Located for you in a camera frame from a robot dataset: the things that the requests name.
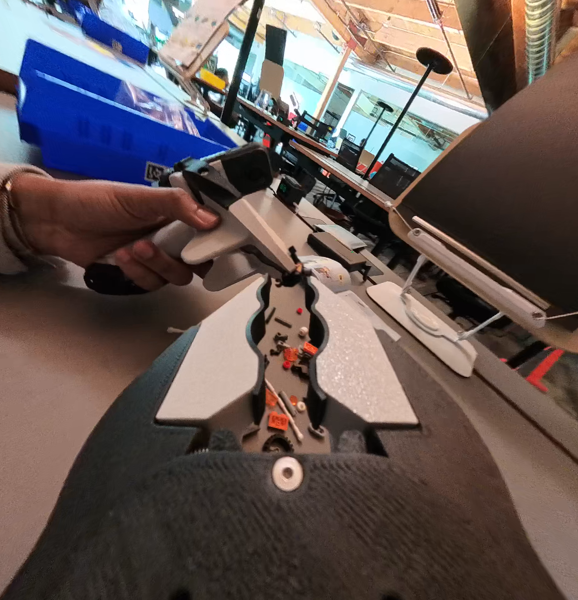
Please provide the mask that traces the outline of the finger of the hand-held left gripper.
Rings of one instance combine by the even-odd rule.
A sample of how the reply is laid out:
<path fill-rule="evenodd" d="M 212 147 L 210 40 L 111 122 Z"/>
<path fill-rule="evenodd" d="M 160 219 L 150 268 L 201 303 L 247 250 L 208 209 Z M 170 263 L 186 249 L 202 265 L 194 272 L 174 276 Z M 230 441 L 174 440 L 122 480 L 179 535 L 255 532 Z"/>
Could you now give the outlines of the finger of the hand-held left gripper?
<path fill-rule="evenodd" d="M 237 199 L 229 207 L 223 207 L 207 196 L 204 201 L 210 211 L 218 214 L 219 223 L 215 229 L 195 233 L 181 251 L 180 257 L 185 263 L 197 265 L 251 249 L 257 256 L 264 257 L 266 265 L 282 274 L 295 270 L 297 264 L 288 246 L 247 197 Z"/>
<path fill-rule="evenodd" d="M 254 274 L 268 274 L 269 270 L 270 266 L 252 252 L 225 253 L 212 260 L 203 278 L 203 287 L 210 292 L 219 292 Z"/>

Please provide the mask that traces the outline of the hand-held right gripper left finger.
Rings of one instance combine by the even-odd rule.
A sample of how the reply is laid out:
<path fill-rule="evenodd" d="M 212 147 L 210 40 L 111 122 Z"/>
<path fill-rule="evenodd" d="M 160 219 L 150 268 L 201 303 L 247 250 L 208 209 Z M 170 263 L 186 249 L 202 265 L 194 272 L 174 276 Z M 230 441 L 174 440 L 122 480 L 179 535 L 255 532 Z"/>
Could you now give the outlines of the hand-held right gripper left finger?
<path fill-rule="evenodd" d="M 270 278 L 259 277 L 198 326 L 155 420 L 161 425 L 249 428 L 254 395 L 263 382 L 260 334 L 252 326 L 263 314 Z"/>

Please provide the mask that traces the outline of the black lego assembly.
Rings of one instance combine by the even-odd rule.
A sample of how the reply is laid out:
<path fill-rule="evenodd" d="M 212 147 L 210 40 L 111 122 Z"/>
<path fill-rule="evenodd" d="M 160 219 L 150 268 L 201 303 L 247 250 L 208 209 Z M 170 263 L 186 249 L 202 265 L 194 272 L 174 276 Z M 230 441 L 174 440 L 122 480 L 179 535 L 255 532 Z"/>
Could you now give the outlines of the black lego assembly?
<path fill-rule="evenodd" d="M 277 288 L 292 288 L 302 284 L 311 275 L 311 269 L 304 265 L 294 246 L 288 248 L 288 254 L 293 261 L 292 267 L 281 270 L 280 278 L 275 280 Z"/>

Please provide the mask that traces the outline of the pile of lego pieces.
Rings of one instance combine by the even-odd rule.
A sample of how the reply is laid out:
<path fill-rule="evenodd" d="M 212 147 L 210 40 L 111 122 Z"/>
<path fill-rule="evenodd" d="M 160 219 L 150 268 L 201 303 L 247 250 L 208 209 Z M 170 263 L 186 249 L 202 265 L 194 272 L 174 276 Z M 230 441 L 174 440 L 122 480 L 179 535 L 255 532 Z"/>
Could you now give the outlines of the pile of lego pieces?
<path fill-rule="evenodd" d="M 298 299 L 273 301 L 265 314 L 265 335 L 258 347 L 264 355 L 264 415 L 259 422 L 260 445 L 270 453 L 325 454 L 329 434 L 312 420 L 309 362 L 310 313 Z"/>

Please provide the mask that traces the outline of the person's left hand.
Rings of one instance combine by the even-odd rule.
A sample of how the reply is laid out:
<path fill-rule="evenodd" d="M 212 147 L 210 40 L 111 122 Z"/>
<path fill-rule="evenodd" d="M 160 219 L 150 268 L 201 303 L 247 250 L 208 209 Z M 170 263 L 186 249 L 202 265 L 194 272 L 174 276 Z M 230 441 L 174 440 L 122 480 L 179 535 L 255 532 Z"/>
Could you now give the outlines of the person's left hand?
<path fill-rule="evenodd" d="M 11 199 L 26 242 L 39 256 L 87 268 L 112 254 L 123 274 L 150 292 L 185 286 L 194 271 L 147 240 L 153 230 L 181 221 L 211 230 L 219 216 L 177 188 L 107 181 L 66 181 L 16 175 Z"/>

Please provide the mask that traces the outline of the black cube charger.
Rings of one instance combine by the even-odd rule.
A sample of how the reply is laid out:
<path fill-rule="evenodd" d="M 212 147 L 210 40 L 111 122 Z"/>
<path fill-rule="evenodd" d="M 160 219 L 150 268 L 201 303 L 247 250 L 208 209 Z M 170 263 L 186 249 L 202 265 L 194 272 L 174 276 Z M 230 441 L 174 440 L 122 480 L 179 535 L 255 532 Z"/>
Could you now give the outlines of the black cube charger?
<path fill-rule="evenodd" d="M 274 196 L 282 204 L 291 208 L 298 205 L 301 199 L 312 191 L 315 182 L 315 178 L 308 173 L 302 174 L 297 179 L 287 174 L 282 175 Z"/>

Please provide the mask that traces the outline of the silver flat device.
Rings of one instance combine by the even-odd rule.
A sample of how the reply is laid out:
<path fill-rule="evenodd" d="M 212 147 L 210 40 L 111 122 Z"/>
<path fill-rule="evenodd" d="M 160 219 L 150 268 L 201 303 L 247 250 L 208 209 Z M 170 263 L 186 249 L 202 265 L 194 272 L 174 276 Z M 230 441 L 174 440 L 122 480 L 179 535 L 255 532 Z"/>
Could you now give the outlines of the silver flat device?
<path fill-rule="evenodd" d="M 351 251 L 361 251 L 365 249 L 367 244 L 360 239 L 358 236 L 349 232 L 347 229 L 344 229 L 342 226 L 338 224 L 325 224 L 318 223 L 315 224 L 315 230 L 317 232 L 324 232 L 330 234 L 335 240 L 343 244 L 346 248 Z"/>

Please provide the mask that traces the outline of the black power adapter box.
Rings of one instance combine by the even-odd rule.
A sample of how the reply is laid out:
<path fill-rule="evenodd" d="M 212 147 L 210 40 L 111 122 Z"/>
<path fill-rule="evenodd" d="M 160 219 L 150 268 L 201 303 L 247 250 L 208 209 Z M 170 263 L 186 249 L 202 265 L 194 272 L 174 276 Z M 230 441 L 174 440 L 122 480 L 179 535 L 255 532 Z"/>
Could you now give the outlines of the black power adapter box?
<path fill-rule="evenodd" d="M 308 235 L 309 247 L 318 255 L 338 262 L 349 273 L 369 274 L 372 265 L 362 255 L 338 241 L 328 232 L 313 232 Z"/>

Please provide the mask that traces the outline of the white monitor stand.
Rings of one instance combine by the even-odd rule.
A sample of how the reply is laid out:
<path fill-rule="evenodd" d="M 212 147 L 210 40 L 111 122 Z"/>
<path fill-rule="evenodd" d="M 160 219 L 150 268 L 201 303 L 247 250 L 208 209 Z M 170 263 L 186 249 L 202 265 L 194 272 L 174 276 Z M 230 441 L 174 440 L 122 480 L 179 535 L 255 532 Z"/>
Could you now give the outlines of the white monitor stand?
<path fill-rule="evenodd" d="M 375 284 L 367 289 L 367 294 L 452 371 L 465 378 L 472 375 L 477 350 L 470 340 L 504 316 L 526 328 L 545 326 L 547 315 L 543 301 L 532 299 L 531 293 L 524 292 L 521 285 L 487 261 L 473 257 L 471 251 L 420 217 L 414 217 L 413 221 L 416 227 L 410 228 L 407 242 L 420 254 L 408 278 L 403 284 L 390 281 Z M 456 332 L 413 296 L 414 278 L 427 262 L 451 275 L 498 312 L 472 329 Z"/>

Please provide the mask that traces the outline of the long wooden table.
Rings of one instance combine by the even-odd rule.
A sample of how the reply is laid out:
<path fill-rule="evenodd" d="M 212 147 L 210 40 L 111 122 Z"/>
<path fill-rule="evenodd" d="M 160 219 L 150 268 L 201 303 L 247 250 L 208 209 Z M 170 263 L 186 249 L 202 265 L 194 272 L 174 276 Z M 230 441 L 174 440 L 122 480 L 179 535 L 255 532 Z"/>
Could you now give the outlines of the long wooden table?
<path fill-rule="evenodd" d="M 251 125 L 270 136 L 270 152 L 279 149 L 287 160 L 307 171 L 324 186 L 335 191 L 342 199 L 368 199 L 389 212 L 393 199 L 365 181 L 359 174 L 341 165 L 333 152 L 301 131 L 278 122 L 252 102 L 238 98 L 235 109 Z"/>

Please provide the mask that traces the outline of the tall cardboard box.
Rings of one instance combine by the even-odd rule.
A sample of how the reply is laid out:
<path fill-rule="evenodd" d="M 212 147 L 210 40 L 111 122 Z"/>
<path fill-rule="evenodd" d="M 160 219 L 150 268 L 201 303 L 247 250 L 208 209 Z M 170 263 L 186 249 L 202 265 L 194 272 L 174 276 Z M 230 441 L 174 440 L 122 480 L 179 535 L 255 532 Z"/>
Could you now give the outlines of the tall cardboard box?
<path fill-rule="evenodd" d="M 273 25 L 265 26 L 265 56 L 261 67 L 258 86 L 276 101 L 284 80 L 284 57 L 287 31 Z"/>

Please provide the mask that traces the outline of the black office chair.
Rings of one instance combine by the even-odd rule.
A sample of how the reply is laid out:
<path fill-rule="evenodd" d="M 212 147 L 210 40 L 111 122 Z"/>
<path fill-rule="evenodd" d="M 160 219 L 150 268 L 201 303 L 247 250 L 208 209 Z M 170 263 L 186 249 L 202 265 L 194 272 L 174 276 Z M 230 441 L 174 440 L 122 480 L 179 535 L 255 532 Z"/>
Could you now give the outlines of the black office chair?
<path fill-rule="evenodd" d="M 371 176 L 370 184 L 396 200 L 420 175 L 420 171 L 391 153 Z"/>

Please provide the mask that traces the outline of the large blue plastic bin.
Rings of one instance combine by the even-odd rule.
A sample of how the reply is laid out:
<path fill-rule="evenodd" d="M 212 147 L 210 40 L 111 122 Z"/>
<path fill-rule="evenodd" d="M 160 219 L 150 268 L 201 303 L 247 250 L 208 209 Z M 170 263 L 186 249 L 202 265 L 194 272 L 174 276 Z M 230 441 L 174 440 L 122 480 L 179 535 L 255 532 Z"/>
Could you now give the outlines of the large blue plastic bin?
<path fill-rule="evenodd" d="M 150 185 L 182 159 L 237 147 L 181 101 L 39 41 L 25 43 L 18 84 L 20 138 L 39 147 L 49 169 Z"/>

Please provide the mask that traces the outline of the small blue plastic bin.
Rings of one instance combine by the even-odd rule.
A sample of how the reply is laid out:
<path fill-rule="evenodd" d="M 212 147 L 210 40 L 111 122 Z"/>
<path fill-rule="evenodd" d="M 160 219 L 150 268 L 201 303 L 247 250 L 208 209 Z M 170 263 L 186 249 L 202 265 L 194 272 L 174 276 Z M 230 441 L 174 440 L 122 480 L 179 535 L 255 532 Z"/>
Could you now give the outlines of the small blue plastic bin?
<path fill-rule="evenodd" d="M 93 12 L 86 12 L 81 18 L 83 33 L 102 45 L 115 50 L 121 55 L 146 65 L 150 48 L 137 38 L 103 21 Z"/>

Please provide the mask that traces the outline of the black monitor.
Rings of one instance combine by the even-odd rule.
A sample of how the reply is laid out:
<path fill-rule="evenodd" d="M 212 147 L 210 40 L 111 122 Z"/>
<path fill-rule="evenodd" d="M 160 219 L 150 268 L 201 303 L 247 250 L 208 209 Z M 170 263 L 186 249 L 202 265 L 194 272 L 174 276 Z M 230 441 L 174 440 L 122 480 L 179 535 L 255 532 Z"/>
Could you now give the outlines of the black monitor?
<path fill-rule="evenodd" d="M 578 51 L 461 134 L 389 223 L 538 340 L 578 354 Z"/>

